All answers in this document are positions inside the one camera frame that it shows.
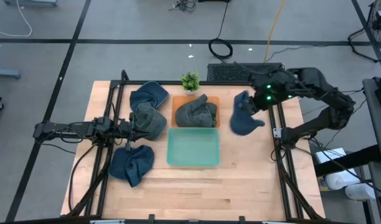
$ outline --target orange cutting board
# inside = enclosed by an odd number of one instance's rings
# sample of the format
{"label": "orange cutting board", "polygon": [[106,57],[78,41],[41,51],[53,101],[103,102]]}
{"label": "orange cutting board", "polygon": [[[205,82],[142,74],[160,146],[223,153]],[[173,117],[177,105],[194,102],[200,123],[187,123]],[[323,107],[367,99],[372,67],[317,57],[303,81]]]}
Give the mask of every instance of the orange cutting board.
{"label": "orange cutting board", "polygon": [[[176,111],[178,108],[192,100],[198,99],[198,96],[174,96],[172,98],[172,115],[171,115],[171,126],[172,127],[178,127],[176,123]],[[217,116],[216,121],[217,125],[216,128],[220,127],[220,98],[217,96],[207,96],[207,102],[213,103],[217,106]]]}

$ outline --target grey floor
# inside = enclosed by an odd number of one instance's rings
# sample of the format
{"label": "grey floor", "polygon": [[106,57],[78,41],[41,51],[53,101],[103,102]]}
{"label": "grey floor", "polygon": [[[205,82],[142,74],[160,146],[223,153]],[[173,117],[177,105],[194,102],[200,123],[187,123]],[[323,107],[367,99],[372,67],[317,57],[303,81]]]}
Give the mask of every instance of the grey floor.
{"label": "grey floor", "polygon": [[[60,0],[58,7],[24,5],[35,39],[71,39],[85,0]],[[369,0],[359,0],[367,16]],[[193,14],[169,12],[171,0],[92,0],[81,39],[212,39],[216,37],[225,4],[198,4]],[[280,0],[233,0],[223,26],[222,39],[266,40]],[[273,35],[274,40],[346,40],[362,24],[351,0],[289,0]],[[15,5],[0,1],[0,29],[11,34],[27,33]],[[364,34],[356,40],[369,41]],[[270,52],[286,45],[272,45]],[[44,116],[68,44],[1,44],[0,68],[18,69],[20,80],[0,78],[0,96],[6,107],[0,113],[0,222],[6,218],[34,140],[34,125]],[[261,62],[264,45],[234,45],[231,60]],[[375,56],[371,46],[358,50]],[[348,46],[310,47],[275,55],[271,62],[287,68],[317,67],[341,90],[358,90],[362,80],[381,76],[381,67],[356,56]],[[81,121],[92,83],[118,79],[125,69],[132,80],[179,80],[181,73],[197,70],[207,77],[207,64],[220,63],[205,44],[77,44],[68,66],[51,120]],[[359,105],[362,93],[352,95]],[[322,103],[301,100],[305,113]],[[307,121],[318,111],[307,114]],[[318,139],[329,142],[334,131],[321,131]],[[75,151],[76,146],[64,145]],[[330,147],[358,151],[375,144],[367,106],[364,105]],[[16,220],[59,216],[72,167],[73,155],[41,147]],[[365,223],[362,204],[346,198],[344,191],[322,194],[328,218],[339,222]]]}

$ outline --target green plastic bin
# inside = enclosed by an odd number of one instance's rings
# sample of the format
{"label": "green plastic bin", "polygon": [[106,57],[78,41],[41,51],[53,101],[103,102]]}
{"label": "green plastic bin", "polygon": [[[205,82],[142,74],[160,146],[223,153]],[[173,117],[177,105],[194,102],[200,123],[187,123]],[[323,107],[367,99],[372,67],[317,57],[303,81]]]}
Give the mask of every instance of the green plastic bin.
{"label": "green plastic bin", "polygon": [[167,163],[173,166],[217,166],[220,162],[216,128],[171,128]]}

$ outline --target small green plant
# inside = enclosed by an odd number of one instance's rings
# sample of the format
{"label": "small green plant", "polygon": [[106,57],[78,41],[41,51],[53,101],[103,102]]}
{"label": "small green plant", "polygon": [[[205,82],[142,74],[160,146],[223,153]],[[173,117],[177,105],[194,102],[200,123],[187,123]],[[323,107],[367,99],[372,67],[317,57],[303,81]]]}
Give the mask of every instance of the small green plant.
{"label": "small green plant", "polygon": [[191,71],[188,71],[186,75],[182,74],[182,86],[184,87],[184,90],[190,90],[195,91],[199,89],[199,74],[197,72],[191,73]]}

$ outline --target black floor stripe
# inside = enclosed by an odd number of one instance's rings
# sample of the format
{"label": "black floor stripe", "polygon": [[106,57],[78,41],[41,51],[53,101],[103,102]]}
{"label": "black floor stripe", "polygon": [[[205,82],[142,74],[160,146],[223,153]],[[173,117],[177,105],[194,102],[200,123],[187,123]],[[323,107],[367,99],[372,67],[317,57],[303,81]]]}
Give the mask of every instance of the black floor stripe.
{"label": "black floor stripe", "polygon": [[[70,44],[71,39],[5,39],[0,38],[0,43],[23,43],[23,44]],[[78,39],[78,44],[208,44],[205,39],[178,39],[178,40],[120,40],[120,39]],[[227,40],[233,45],[252,44],[266,45],[267,40]],[[330,45],[348,46],[348,41],[319,41],[319,40],[272,40],[270,45]],[[354,42],[356,46],[369,46],[368,41]]]}
{"label": "black floor stripe", "polygon": [[[233,45],[253,44],[266,45],[267,40],[226,40]],[[210,40],[120,40],[120,39],[79,39],[79,44],[208,44]],[[370,42],[354,42],[357,46],[369,46]],[[308,41],[308,40],[272,40],[270,45],[333,45],[349,46],[348,41]]]}
{"label": "black floor stripe", "polygon": [[71,39],[19,39],[19,38],[0,38],[0,43],[13,44],[70,44]]}
{"label": "black floor stripe", "polygon": [[373,50],[375,52],[375,55],[377,57],[378,60],[381,59],[381,51],[380,49],[376,46],[376,40],[375,38],[373,37],[373,34],[372,32],[370,31],[370,29],[366,26],[366,19],[365,19],[365,16],[364,14],[362,13],[362,10],[360,9],[359,7],[359,4],[357,2],[357,0],[351,0],[352,1],[352,4],[354,5],[355,7],[355,10],[357,11],[357,14],[358,14],[358,17],[359,17],[359,20],[360,22],[362,23],[363,27],[365,28],[365,32],[366,32],[366,35],[367,37],[369,38],[370,42],[372,43],[372,47],[373,47]]}
{"label": "black floor stripe", "polygon": [[[67,71],[67,67],[70,63],[70,59],[72,58],[74,47],[77,43],[78,36],[80,35],[80,31],[81,31],[81,28],[83,26],[85,16],[87,15],[88,8],[90,7],[90,3],[91,3],[91,0],[85,1],[83,10],[82,10],[81,15],[80,15],[80,19],[78,20],[72,41],[71,41],[70,46],[68,48],[65,60],[63,61],[62,68],[60,69],[58,79],[56,81],[54,90],[52,92],[52,96],[51,96],[51,99],[49,101],[47,111],[45,112],[44,121],[50,119],[52,111],[54,110],[54,106],[55,106],[56,100],[58,98],[60,87],[62,86],[64,77],[65,77],[65,74]],[[6,222],[13,222],[15,220],[17,211],[18,211],[19,206],[22,202],[22,198],[23,198],[24,192],[26,191],[27,183],[29,182],[31,172],[33,170],[35,160],[37,159],[39,151],[40,151],[40,145],[35,143],[33,145],[32,150],[31,150],[29,160],[27,161],[27,164],[26,164],[26,167],[24,169],[21,181],[19,182],[19,186],[17,187],[16,193],[14,196],[14,200],[12,201],[11,207],[9,208],[9,211],[8,211],[8,214],[6,217]]]}

